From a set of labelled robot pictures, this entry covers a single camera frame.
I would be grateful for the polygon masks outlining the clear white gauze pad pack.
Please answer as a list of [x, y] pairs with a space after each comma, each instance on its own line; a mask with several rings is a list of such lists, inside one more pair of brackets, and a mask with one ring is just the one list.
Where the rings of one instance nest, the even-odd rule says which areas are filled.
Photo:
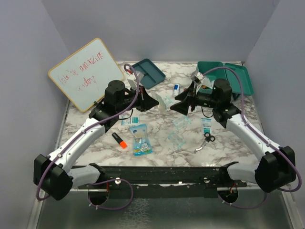
[[212, 89], [214, 85], [214, 80], [210, 79], [208, 76], [202, 76], [200, 78], [202, 89]]

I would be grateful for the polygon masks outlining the blue cotton swab bag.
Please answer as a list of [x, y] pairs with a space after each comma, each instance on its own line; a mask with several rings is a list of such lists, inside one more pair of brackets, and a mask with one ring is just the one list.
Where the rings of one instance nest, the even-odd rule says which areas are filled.
[[150, 154], [153, 151], [147, 135], [146, 124], [132, 126], [130, 132], [133, 136], [133, 154], [135, 156]]

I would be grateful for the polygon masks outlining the yellowish gauze roll bag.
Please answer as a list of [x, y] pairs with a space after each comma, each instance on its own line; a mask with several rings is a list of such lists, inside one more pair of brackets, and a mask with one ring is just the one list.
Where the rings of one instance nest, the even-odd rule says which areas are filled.
[[162, 97], [155, 92], [152, 92], [152, 97], [159, 103], [158, 109], [159, 109], [160, 114], [165, 114], [166, 113], [166, 104], [165, 104], [164, 100], [162, 99]]

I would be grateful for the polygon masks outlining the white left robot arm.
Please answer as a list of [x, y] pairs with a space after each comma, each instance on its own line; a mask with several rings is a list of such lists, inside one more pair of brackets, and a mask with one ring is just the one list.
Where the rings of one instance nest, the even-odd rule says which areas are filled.
[[94, 104], [81, 128], [49, 155], [40, 154], [35, 158], [33, 182], [38, 190], [61, 200], [73, 187], [90, 183], [94, 188], [101, 188], [105, 184], [105, 176], [98, 165], [90, 164], [77, 170], [73, 169], [74, 163], [96, 139], [119, 121], [121, 114], [134, 108], [146, 112], [158, 104], [143, 86], [127, 89], [122, 81], [111, 81], [105, 89], [104, 98]]

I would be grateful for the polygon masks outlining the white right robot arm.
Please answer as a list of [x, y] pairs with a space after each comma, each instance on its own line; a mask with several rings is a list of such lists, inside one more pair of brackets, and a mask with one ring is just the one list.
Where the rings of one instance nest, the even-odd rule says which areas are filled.
[[229, 187], [236, 180], [243, 180], [257, 184], [261, 190], [270, 193], [295, 181], [293, 149], [276, 144], [250, 124], [231, 102], [231, 95], [231, 86], [225, 79], [215, 80], [211, 94], [196, 92], [195, 82], [192, 82], [175, 97], [177, 103], [170, 109], [187, 115], [196, 106], [211, 108], [214, 119], [240, 138], [258, 159], [259, 164], [254, 167], [238, 162], [228, 164], [226, 171], [219, 174], [223, 186]]

